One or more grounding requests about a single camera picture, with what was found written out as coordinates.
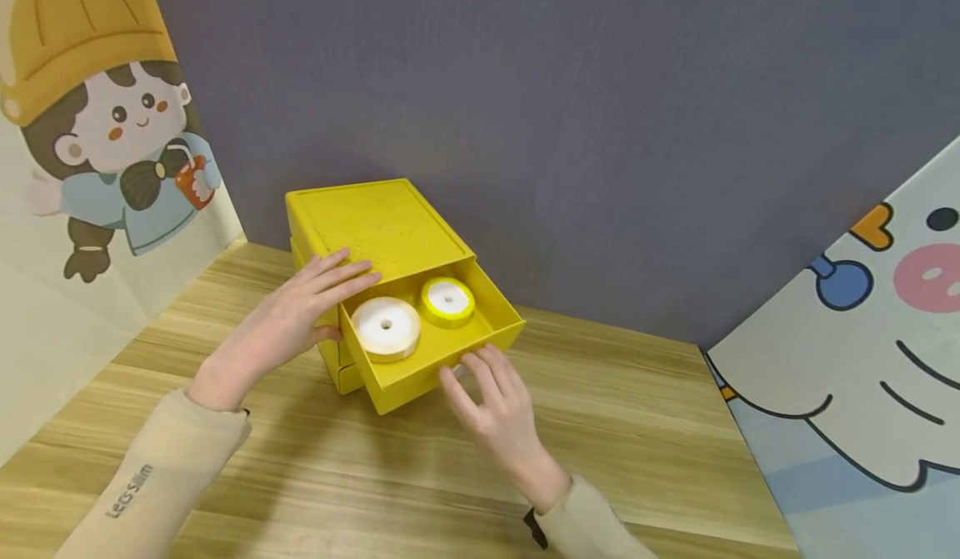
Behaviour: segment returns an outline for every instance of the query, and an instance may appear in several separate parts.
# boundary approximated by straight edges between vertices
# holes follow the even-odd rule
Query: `yellow ribbon roll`
[[[440,327],[462,327],[473,317],[476,302],[465,283],[453,277],[434,277],[421,290],[423,316]]]

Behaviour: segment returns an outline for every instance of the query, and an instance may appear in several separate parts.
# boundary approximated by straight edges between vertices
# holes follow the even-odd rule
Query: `blue shirt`
[[[210,187],[219,188],[223,179],[213,160],[213,151],[202,137],[183,132],[183,138],[191,156],[203,155],[207,159],[201,170],[203,181]],[[157,161],[164,149],[154,151],[145,160]],[[88,223],[127,232],[127,243],[134,256],[157,248],[183,230],[197,214],[172,178],[160,181],[160,193],[153,205],[143,211],[134,210],[120,192],[119,174],[90,172],[69,176],[61,188],[61,211],[70,217]]]

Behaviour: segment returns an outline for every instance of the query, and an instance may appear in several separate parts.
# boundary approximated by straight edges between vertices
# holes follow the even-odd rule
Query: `box lid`
[[[474,256],[405,178],[290,192],[286,199],[311,252],[347,247],[350,260],[373,261],[381,282]]]

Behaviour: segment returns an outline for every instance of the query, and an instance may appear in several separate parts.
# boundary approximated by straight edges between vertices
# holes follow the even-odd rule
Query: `left hand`
[[[370,262],[338,265],[343,249],[314,257],[283,286],[267,295],[197,370],[187,396],[216,412],[235,412],[261,377],[321,340],[340,338],[331,326],[314,324],[323,313],[380,281],[365,273]]]

